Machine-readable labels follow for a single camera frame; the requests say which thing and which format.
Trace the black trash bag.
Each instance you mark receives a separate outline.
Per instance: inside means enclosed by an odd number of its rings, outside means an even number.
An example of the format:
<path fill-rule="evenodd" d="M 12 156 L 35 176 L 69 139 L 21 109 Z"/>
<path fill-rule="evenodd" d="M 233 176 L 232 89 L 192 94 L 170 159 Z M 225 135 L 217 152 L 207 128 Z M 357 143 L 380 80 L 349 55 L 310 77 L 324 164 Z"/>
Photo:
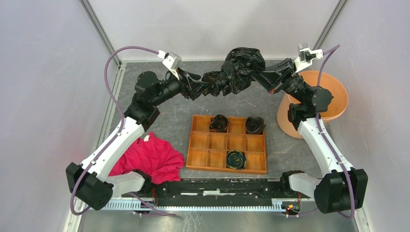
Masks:
<path fill-rule="evenodd" d="M 234 48 L 226 56 L 220 70 L 203 74 L 202 81 L 207 83 L 203 95 L 238 94 L 251 85 L 253 76 L 264 70 L 265 59 L 259 49 Z"/>

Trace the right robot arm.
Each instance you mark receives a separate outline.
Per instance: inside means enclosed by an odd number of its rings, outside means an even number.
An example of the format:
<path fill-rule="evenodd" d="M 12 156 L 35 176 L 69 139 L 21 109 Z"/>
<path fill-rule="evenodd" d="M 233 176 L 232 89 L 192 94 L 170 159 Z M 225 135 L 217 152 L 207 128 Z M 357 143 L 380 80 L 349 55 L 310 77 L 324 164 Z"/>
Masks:
<path fill-rule="evenodd" d="M 289 58 L 257 72 L 253 80 L 270 94 L 284 91 L 298 100 L 290 104 L 288 120 L 307 142 L 322 173 L 322 178 L 317 179 L 303 171 L 284 172 L 280 193 L 292 197 L 299 192 L 312 198 L 323 214 L 339 213 L 353 218 L 363 206 L 368 175 L 342 155 L 325 128 L 321 113 L 334 99 L 331 91 L 319 83 L 312 86 L 306 82 Z"/>

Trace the orange trash bin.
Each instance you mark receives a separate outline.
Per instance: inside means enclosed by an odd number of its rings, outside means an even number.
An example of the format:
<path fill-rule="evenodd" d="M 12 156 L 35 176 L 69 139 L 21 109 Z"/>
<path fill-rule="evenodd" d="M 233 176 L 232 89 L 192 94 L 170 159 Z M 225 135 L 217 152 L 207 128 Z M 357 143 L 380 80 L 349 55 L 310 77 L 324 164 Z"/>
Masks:
<path fill-rule="evenodd" d="M 304 81 L 311 86 L 316 86 L 319 77 L 319 71 L 303 71 L 299 73 L 303 77 Z M 341 116 L 347 106 L 348 106 L 348 93 L 341 82 L 339 82 L 332 75 L 323 72 L 321 74 L 320 86 L 329 90 L 333 96 L 333 99 L 328 106 L 326 112 L 321 113 L 321 119 L 324 124 L 327 125 L 330 121 Z M 300 101 L 296 100 L 289 94 L 285 94 L 278 112 L 277 112 L 277 122 L 280 129 L 286 133 L 288 136 L 301 139 L 302 136 L 294 128 L 293 124 L 288 120 L 288 110 L 291 103 L 299 103 Z"/>

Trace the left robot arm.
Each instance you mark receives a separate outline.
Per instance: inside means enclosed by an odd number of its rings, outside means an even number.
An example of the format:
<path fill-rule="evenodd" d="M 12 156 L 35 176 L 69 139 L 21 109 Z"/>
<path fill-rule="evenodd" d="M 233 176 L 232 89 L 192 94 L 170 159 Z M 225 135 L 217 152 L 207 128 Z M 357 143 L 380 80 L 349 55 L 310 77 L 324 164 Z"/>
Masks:
<path fill-rule="evenodd" d="M 210 83 L 203 81 L 201 76 L 180 68 L 168 71 L 164 80 L 151 71 L 141 73 L 137 77 L 132 102 L 116 130 L 80 164 L 72 162 L 66 168 L 72 212 L 80 214 L 74 208 L 75 199 L 80 199 L 88 208 L 100 210 L 113 197 L 123 194 L 148 196 L 152 184 L 141 171 L 110 176 L 111 170 L 130 145 L 157 119 L 160 114 L 158 105 L 178 94 L 195 100 L 209 86 Z"/>

